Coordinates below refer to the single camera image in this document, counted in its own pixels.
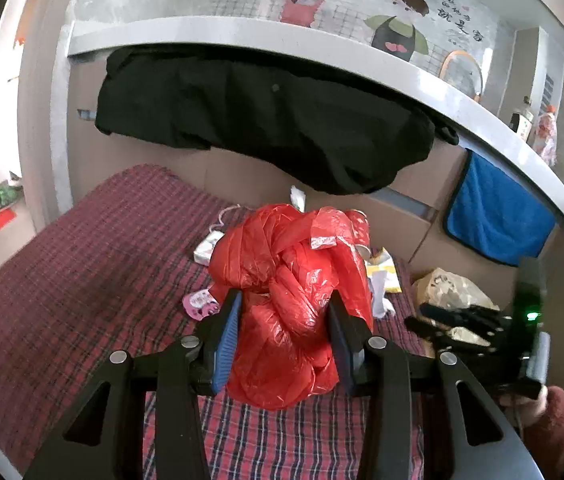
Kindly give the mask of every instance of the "black cloth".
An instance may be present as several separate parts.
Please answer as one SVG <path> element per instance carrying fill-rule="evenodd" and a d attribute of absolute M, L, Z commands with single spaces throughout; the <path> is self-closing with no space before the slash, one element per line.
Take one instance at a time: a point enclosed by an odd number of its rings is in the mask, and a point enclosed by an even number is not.
<path fill-rule="evenodd" d="M 106 69 L 95 120 L 103 133 L 224 148 L 331 194 L 388 186 L 427 158 L 436 134 L 458 141 L 414 100 L 305 60 L 164 44 L 120 48 Z"/>

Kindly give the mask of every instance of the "cartoon boy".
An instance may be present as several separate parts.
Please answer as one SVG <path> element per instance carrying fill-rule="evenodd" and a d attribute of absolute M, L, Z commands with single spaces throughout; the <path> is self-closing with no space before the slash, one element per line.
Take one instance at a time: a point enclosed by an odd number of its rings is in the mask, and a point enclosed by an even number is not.
<path fill-rule="evenodd" d="M 364 23 L 375 30 L 371 46 L 410 61 L 413 52 L 428 54 L 427 39 L 414 22 L 428 14 L 424 0 L 393 0 L 393 15 L 371 16 Z"/>

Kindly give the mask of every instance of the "bed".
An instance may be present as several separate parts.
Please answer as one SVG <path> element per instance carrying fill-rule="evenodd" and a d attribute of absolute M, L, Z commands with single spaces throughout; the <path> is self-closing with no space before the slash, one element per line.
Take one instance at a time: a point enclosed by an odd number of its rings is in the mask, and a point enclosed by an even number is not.
<path fill-rule="evenodd" d="M 98 186 L 1 267 L 0 448 L 19 472 L 113 349 L 156 352 L 192 332 L 182 298 L 209 283 L 193 249 L 228 205 L 161 166 L 136 166 Z M 247 215 L 235 209 L 223 221 L 231 226 Z M 396 258 L 396 268 L 408 285 L 406 263 Z M 375 332 L 424 354 L 402 323 L 414 312 L 410 296 L 390 300 L 397 315 L 376 321 Z M 213 479 L 355 478 L 367 402 L 340 387 L 279 412 L 224 393 L 200 397 L 199 404 Z M 419 479 L 423 435 L 420 407 L 413 405 L 412 479 Z M 156 477 L 154 419 L 152 394 L 145 479 Z"/>

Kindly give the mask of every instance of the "blue gripper pad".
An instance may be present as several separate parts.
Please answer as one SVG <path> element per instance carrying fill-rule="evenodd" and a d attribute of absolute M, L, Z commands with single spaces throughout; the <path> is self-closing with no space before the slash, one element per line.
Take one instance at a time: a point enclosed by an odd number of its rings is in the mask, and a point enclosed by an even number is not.
<path fill-rule="evenodd" d="M 327 316 L 337 374 L 347 393 L 352 394 L 355 388 L 353 380 L 353 352 L 347 344 L 347 339 L 344 337 L 344 332 L 337 316 L 330 307 Z"/>
<path fill-rule="evenodd" d="M 235 357 L 235 349 L 238 345 L 238 326 L 239 313 L 241 311 L 242 293 L 239 291 L 233 301 L 233 308 L 226 320 L 226 326 L 220 344 L 215 353 L 215 370 L 213 371 L 213 380 L 211 381 L 211 389 L 213 393 L 218 394 L 229 380 L 231 366 L 233 365 L 233 357 Z"/>

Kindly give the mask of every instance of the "robotic hand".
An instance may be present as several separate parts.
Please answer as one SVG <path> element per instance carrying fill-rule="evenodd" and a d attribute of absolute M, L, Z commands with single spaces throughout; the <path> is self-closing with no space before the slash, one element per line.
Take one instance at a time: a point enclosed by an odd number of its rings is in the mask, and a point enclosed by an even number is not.
<path fill-rule="evenodd" d="M 452 480 L 542 479 L 485 389 L 527 397 L 537 397 L 541 390 L 547 360 L 542 337 L 536 336 L 541 287 L 533 273 L 526 277 L 529 266 L 521 267 L 510 319 L 479 308 L 421 309 L 449 326 L 461 323 L 486 336 L 492 343 L 486 352 L 412 319 L 409 328 L 433 341 L 438 351 L 435 358 L 409 354 L 374 336 L 363 319 L 348 314 L 337 292 L 332 295 L 327 323 L 337 373 L 350 395 L 370 397 L 359 480 L 411 477 L 412 392 L 438 392 L 444 398 L 453 446 Z M 531 307 L 537 316 L 529 316 Z M 227 382 L 240 310 L 241 291 L 233 289 L 218 314 L 203 319 L 194 335 L 183 336 L 164 351 L 135 358 L 124 350 L 112 352 L 50 432 L 24 480 L 140 479 L 148 391 L 156 392 L 158 479 L 209 480 L 197 396 L 214 396 Z M 483 418 L 474 418 L 477 412 Z M 479 444 L 473 439 L 475 420 L 490 421 L 492 430 Z"/>

